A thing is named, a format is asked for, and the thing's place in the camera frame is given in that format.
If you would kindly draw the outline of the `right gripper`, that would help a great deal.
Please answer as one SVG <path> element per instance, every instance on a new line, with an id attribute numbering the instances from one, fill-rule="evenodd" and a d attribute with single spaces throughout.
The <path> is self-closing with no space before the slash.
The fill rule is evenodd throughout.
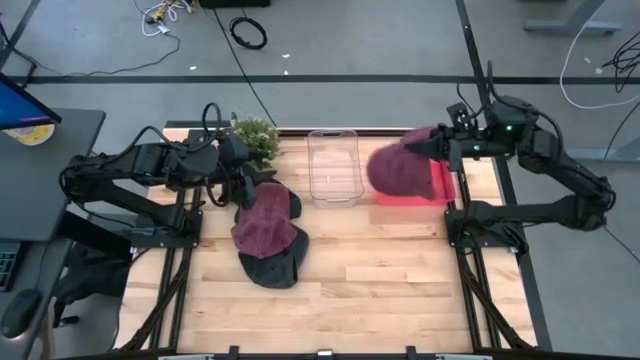
<path id="1" fill-rule="evenodd" d="M 403 136 L 403 147 L 414 154 L 446 161 L 450 172 L 462 167 L 462 143 L 470 139 L 468 131 L 438 125 L 414 129 Z"/>

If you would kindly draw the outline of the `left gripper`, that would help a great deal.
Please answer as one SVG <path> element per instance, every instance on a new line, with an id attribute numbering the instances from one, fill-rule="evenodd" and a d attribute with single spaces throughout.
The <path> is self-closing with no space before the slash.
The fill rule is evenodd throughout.
<path id="1" fill-rule="evenodd" d="M 269 153 L 250 150 L 234 134 L 228 134 L 218 141 L 219 163 L 226 170 L 231 170 L 242 164 L 253 161 L 256 163 L 268 162 Z M 255 183 L 274 183 L 276 170 L 253 170 L 251 178 Z"/>

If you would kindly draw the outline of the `maroon hat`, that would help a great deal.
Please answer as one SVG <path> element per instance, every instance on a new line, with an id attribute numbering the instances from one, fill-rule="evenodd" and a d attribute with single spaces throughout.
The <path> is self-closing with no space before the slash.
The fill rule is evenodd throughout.
<path id="1" fill-rule="evenodd" d="M 284 185 L 263 183 L 256 188 L 251 208 L 241 208 L 231 229 L 237 250 L 259 259 L 288 248 L 298 232 L 291 223 L 289 191 Z"/>
<path id="2" fill-rule="evenodd" d="M 436 199 L 433 175 L 436 162 L 405 148 L 406 144 L 429 140 L 432 130 L 433 127 L 411 130 L 398 141 L 374 151 L 366 171 L 369 183 L 377 192 L 394 197 Z"/>

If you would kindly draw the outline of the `dark grey hat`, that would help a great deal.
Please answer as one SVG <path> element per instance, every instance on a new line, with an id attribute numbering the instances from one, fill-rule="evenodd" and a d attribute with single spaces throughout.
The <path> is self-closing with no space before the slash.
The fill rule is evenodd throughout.
<path id="1" fill-rule="evenodd" d="M 260 259 L 238 253 L 241 266 L 253 283 L 269 289 L 289 289 L 298 282 L 298 272 L 309 248 L 309 236 L 296 225 L 293 228 L 295 239 L 273 256 Z"/>

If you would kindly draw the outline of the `green plant in black pot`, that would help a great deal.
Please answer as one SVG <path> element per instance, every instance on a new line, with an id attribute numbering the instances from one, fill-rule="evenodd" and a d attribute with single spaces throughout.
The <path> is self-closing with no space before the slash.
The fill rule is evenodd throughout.
<path id="1" fill-rule="evenodd" d="M 264 154 L 253 163 L 258 169 L 271 166 L 279 154 L 278 130 L 269 121 L 249 117 L 245 120 L 233 120 L 232 131 L 253 152 Z"/>

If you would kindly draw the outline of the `pink plastic bin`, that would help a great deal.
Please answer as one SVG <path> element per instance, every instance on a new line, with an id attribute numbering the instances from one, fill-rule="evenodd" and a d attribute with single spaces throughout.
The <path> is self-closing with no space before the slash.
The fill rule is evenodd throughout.
<path id="1" fill-rule="evenodd" d="M 420 196 L 389 196 L 375 192 L 375 200 L 381 206 L 444 206 L 456 198 L 453 177 L 446 162 L 430 160 L 433 198 Z"/>

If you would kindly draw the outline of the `clear plastic bin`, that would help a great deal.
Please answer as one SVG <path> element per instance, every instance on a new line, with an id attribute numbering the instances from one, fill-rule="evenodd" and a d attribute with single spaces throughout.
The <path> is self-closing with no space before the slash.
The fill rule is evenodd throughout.
<path id="1" fill-rule="evenodd" d="M 358 134 L 351 129 L 315 130 L 308 135 L 307 145 L 313 204 L 355 206 L 364 194 Z"/>

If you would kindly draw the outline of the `grey desk foot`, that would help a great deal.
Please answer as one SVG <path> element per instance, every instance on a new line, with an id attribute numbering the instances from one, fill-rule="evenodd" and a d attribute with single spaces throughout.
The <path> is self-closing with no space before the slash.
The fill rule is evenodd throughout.
<path id="1" fill-rule="evenodd" d="M 640 163 L 640 137 L 618 148 L 568 148 L 566 153 L 580 161 Z"/>
<path id="2" fill-rule="evenodd" d="M 596 21 L 595 17 L 606 0 L 583 0 L 577 9 L 564 20 L 527 20 L 523 30 L 553 35 L 602 35 L 620 32 L 619 23 Z"/>

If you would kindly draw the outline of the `black fabric bag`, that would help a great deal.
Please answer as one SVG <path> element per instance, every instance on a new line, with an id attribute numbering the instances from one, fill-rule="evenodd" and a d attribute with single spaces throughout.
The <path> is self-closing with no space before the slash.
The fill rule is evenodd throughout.
<path id="1" fill-rule="evenodd" d="M 62 317 L 65 307 L 75 301 L 94 294 L 121 297 L 131 264 L 131 260 L 105 254 L 80 243 L 73 245 L 65 258 L 66 273 L 53 289 L 53 327 L 79 320 L 77 316 Z"/>

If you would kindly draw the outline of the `dark grey desk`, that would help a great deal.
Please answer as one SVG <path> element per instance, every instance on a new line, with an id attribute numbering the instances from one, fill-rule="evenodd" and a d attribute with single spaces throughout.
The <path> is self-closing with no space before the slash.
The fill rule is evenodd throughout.
<path id="1" fill-rule="evenodd" d="M 0 245 L 20 242 L 24 246 L 13 286 L 0 291 L 0 318 L 20 291 L 36 289 L 42 296 L 23 333 L 15 338 L 0 334 L 0 360 L 29 357 L 72 244 L 57 236 L 67 208 L 59 173 L 73 156 L 91 152 L 106 118 L 102 110 L 56 108 L 54 112 L 62 122 L 41 145 L 29 147 L 0 136 Z"/>

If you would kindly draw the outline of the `white yellow tub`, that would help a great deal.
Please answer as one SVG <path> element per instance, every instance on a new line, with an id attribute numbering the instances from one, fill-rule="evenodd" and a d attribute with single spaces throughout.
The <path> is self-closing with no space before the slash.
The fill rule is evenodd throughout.
<path id="1" fill-rule="evenodd" d="M 4 133 L 25 146 L 38 146 L 48 141 L 54 134 L 53 124 L 4 130 Z"/>

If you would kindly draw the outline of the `black computer monitor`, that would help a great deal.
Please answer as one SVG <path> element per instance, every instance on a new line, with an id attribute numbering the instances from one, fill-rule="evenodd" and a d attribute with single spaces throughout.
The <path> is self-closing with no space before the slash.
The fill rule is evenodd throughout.
<path id="1" fill-rule="evenodd" d="M 59 124 L 62 117 L 0 72 L 0 130 Z"/>

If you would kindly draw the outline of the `black keyboard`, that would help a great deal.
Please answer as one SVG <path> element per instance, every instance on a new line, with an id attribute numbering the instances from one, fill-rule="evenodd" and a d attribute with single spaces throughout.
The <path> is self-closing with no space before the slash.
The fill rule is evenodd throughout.
<path id="1" fill-rule="evenodd" d="M 11 290 L 22 254 L 20 242 L 0 242 L 0 292 Z"/>

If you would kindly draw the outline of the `black computer mouse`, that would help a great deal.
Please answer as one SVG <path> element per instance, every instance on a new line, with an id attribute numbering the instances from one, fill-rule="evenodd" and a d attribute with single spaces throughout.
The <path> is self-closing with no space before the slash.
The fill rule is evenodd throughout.
<path id="1" fill-rule="evenodd" d="M 42 294 L 37 289 L 25 289 L 17 293 L 0 319 L 0 334 L 13 339 L 24 333 L 41 300 Z"/>

